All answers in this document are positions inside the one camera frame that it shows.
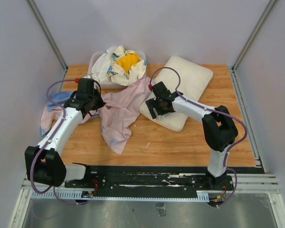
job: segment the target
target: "pink towel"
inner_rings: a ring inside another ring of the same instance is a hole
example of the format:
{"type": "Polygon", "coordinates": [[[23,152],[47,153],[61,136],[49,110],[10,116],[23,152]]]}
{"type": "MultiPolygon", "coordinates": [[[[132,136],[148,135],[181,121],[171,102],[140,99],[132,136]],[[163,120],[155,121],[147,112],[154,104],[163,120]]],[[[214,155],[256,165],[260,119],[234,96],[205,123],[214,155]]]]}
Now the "pink towel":
{"type": "MultiPolygon", "coordinates": [[[[131,136],[129,126],[140,115],[139,106],[151,93],[148,88],[149,82],[150,78],[142,77],[119,93],[108,93],[102,96],[106,105],[97,111],[101,117],[101,134],[110,149],[118,154],[123,152],[131,136]]],[[[41,126],[49,129],[53,119],[57,120],[61,112],[60,108],[48,112],[45,107],[41,126]]],[[[82,124],[90,118],[90,115],[86,115],[82,124]]]]}

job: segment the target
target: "gray wall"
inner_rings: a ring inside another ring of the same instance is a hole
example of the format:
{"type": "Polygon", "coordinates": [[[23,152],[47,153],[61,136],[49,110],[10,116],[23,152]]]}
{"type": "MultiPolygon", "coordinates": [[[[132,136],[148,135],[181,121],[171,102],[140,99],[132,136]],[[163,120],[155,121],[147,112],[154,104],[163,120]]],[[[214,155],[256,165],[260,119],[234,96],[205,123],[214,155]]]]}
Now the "gray wall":
{"type": "Polygon", "coordinates": [[[237,72],[265,166],[277,176],[285,201],[285,0],[237,72]]]}
{"type": "Polygon", "coordinates": [[[24,151],[40,140],[49,84],[63,77],[24,0],[0,1],[0,228],[7,227],[25,176],[24,151]]]}
{"type": "Polygon", "coordinates": [[[268,0],[35,0],[67,64],[113,45],[232,65],[268,0]]]}

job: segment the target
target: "plastic container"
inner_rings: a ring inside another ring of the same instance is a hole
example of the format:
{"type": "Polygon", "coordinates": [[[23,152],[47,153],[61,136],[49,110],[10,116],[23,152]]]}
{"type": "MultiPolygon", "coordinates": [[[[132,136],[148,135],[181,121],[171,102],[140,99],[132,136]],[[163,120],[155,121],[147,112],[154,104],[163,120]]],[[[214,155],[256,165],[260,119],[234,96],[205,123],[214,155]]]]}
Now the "plastic container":
{"type": "MultiPolygon", "coordinates": [[[[89,63],[89,69],[87,70],[88,75],[91,74],[92,66],[94,66],[97,59],[104,53],[105,52],[95,52],[92,55],[90,63],[89,63]]],[[[146,55],[143,52],[138,51],[136,53],[139,55],[140,58],[146,58],[146,55]]],[[[100,87],[102,89],[125,89],[127,86],[119,85],[119,84],[116,84],[116,83],[111,82],[111,81],[103,81],[100,83],[100,87]]]]}

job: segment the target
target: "wood surface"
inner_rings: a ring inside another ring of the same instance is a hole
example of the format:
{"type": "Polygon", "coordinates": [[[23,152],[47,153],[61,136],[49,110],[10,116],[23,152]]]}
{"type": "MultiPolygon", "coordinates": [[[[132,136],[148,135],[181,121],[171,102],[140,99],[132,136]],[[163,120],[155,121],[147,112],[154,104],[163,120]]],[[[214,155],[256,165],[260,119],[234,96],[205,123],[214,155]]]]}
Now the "wood surface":
{"type": "MultiPolygon", "coordinates": [[[[163,65],[149,65],[147,75],[163,65]]],[[[235,92],[226,65],[203,65],[213,71],[200,102],[210,105],[224,105],[232,115],[242,119],[235,92]]],[[[66,79],[84,77],[88,65],[71,65],[66,79]]],[[[63,91],[74,91],[77,84],[66,82],[63,91]]],[[[103,89],[102,94],[118,92],[103,89]]],[[[244,129],[236,123],[239,131],[237,140],[244,135],[244,129]]],[[[101,120],[95,118],[80,124],[74,130],[64,148],[62,159],[65,164],[78,162],[90,165],[175,165],[207,166],[210,148],[205,142],[203,128],[197,121],[188,118],[181,132],[164,128],[143,115],[130,126],[130,136],[121,155],[110,150],[100,133],[101,120]]],[[[231,150],[228,166],[255,166],[248,139],[231,150]]]]}

